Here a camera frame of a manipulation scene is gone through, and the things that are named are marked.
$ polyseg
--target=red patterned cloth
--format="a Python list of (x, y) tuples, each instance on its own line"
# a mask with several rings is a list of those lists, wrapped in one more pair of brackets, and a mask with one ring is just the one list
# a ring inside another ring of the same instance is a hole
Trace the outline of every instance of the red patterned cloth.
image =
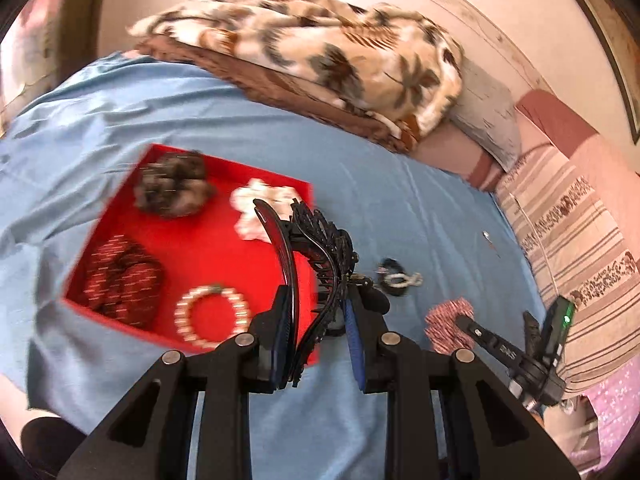
[(456, 318), (463, 314), (473, 319), (474, 308), (464, 298), (458, 298), (432, 308), (424, 318), (427, 323), (424, 333), (439, 354), (451, 355), (459, 348), (473, 349), (474, 340), (456, 325)]
[(154, 318), (162, 267), (139, 244), (115, 235), (91, 256), (84, 294), (92, 310), (144, 328)]

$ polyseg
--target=patterned scrunchie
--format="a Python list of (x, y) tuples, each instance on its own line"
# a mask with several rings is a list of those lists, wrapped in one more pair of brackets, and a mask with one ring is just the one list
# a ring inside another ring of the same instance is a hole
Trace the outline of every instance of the patterned scrunchie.
[(458, 348), (473, 349), (474, 340), (456, 325), (456, 318), (463, 314), (473, 319), (474, 308), (465, 298), (458, 298), (432, 308), (424, 318), (427, 323), (424, 333), (439, 354), (451, 355)]
[(139, 244), (115, 235), (91, 256), (84, 284), (90, 309), (144, 328), (158, 308), (162, 267)]
[(197, 213), (215, 192), (198, 152), (166, 153), (143, 166), (133, 191), (137, 208), (165, 218)]

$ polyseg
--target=blue gripper pad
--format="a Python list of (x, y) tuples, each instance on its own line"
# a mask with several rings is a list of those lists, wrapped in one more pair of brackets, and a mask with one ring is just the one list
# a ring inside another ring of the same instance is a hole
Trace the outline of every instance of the blue gripper pad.
[(356, 317), (353, 313), (351, 300), (344, 302), (344, 326), (347, 331), (347, 343), (349, 344), (349, 354), (351, 355), (351, 368), (353, 369), (353, 377), (358, 383), (361, 391), (364, 391), (366, 385), (364, 373), (364, 352), (362, 350), (362, 341), (360, 332), (356, 323)]
[(287, 355), (293, 354), (295, 348), (290, 348), (289, 335), (291, 332), (291, 316), (286, 306), (290, 299), (290, 286), (281, 285), (276, 291), (274, 298), (274, 306), (276, 312), (276, 330), (271, 349), (271, 373), (269, 380), (274, 388), (277, 388), (285, 379), (287, 373), (285, 366), (287, 363)]

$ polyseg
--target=black fabric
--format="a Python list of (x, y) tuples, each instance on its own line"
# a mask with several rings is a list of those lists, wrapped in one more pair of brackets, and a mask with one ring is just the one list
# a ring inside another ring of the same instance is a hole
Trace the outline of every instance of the black fabric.
[(0, 420), (0, 478), (2, 480), (48, 480), (38, 475), (15, 445)]
[(20, 440), (29, 464), (49, 480), (58, 475), (85, 436), (61, 418), (43, 416), (30, 420), (22, 428)]

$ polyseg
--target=white scrunchie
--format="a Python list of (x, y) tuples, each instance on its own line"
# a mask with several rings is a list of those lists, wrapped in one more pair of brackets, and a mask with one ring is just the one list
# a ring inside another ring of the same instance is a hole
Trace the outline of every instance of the white scrunchie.
[(233, 190), (229, 202), (234, 209), (241, 213), (240, 219), (235, 225), (238, 236), (242, 240), (262, 240), (271, 243), (262, 223), (255, 214), (255, 198), (260, 198), (273, 207), (281, 220), (289, 220), (293, 199), (295, 198), (299, 202), (302, 199), (292, 187), (267, 186), (259, 178), (252, 178), (245, 187)]

